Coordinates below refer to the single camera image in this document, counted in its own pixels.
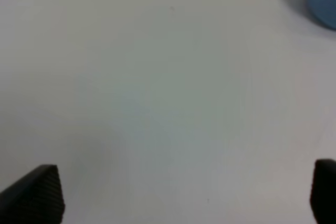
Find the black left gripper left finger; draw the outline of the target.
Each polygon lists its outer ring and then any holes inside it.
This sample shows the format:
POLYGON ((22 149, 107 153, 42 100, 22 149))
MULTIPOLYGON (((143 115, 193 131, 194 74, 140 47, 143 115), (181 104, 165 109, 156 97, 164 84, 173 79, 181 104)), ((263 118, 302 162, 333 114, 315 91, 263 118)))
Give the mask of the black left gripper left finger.
POLYGON ((40 165, 1 192, 1 223, 62 223, 64 213, 57 165, 40 165))

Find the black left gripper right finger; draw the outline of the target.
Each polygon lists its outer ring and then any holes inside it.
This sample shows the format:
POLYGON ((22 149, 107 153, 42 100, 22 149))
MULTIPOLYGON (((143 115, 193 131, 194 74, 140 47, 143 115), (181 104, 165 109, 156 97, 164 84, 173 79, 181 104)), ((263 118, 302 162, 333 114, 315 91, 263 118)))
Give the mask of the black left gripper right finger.
POLYGON ((335 224, 335 161, 318 159, 314 165, 310 206, 318 224, 335 224))

